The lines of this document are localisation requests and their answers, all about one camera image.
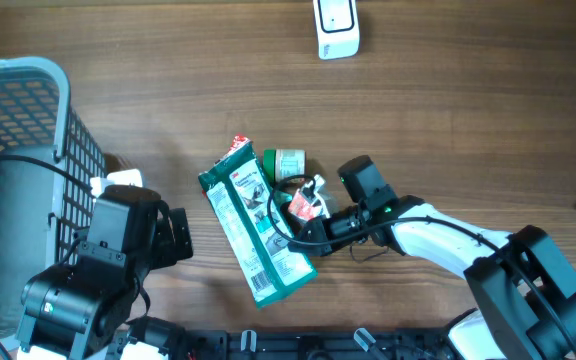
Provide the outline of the red white small carton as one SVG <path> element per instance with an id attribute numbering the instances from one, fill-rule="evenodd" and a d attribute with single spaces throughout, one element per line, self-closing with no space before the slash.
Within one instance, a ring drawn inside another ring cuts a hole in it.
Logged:
<path id="1" fill-rule="evenodd" d="M 325 207 L 320 198 L 307 197 L 297 192 L 288 206 L 288 212 L 299 223 L 305 224 L 311 219 L 324 215 Z"/>

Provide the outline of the small jar green lid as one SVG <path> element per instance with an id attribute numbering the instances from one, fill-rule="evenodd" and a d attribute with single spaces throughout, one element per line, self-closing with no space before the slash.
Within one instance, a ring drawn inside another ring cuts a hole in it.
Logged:
<path id="1" fill-rule="evenodd" d="M 306 152 L 301 149 L 265 149 L 262 167 L 270 183 L 302 175 L 306 169 Z"/>

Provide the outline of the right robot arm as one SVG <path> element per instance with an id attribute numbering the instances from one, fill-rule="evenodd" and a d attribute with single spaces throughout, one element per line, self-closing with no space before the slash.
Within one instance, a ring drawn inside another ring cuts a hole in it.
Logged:
<path id="1" fill-rule="evenodd" d="M 576 358 L 576 271 L 543 229 L 489 230 L 399 197 L 367 155 L 338 175 L 353 206 L 308 221 L 291 251 L 327 256 L 371 239 L 464 279 L 477 307 L 448 330 L 463 359 Z"/>

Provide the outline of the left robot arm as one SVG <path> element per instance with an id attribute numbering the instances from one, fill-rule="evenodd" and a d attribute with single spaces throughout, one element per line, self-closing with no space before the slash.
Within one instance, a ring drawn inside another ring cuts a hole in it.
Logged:
<path id="1" fill-rule="evenodd" d="M 187 214 L 157 192 L 111 185 L 97 198 L 89 226 L 75 233 L 75 263 L 62 259 L 25 285 L 16 333 L 19 353 L 38 350 L 85 359 L 124 324 L 147 275 L 192 257 Z"/>

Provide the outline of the green 3M gloves packet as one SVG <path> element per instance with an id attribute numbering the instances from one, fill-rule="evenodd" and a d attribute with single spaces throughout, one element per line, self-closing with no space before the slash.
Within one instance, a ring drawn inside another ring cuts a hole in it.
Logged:
<path id="1" fill-rule="evenodd" d="M 280 301 L 317 277 L 307 256 L 288 250 L 292 235 L 252 142 L 198 176 L 257 307 Z"/>

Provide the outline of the red small packet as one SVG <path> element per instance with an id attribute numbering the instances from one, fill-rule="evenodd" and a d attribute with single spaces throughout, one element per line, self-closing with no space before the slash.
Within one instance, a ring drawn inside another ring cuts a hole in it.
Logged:
<path id="1" fill-rule="evenodd" d="M 247 136 L 243 134 L 237 134 L 233 138 L 228 151 L 218 161 L 216 161 L 216 164 L 225 161 L 228 157 L 236 153 L 240 148 L 242 148 L 243 146 L 245 146 L 250 142 L 251 140 Z"/>

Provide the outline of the pale green small packet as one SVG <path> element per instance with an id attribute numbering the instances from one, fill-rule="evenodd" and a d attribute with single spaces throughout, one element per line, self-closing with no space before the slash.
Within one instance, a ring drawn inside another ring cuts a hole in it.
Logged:
<path id="1" fill-rule="evenodd" d="M 272 203 L 277 208 L 282 208 L 284 205 L 289 205 L 293 200 L 293 196 L 291 194 L 281 190 L 272 189 L 271 195 Z"/>

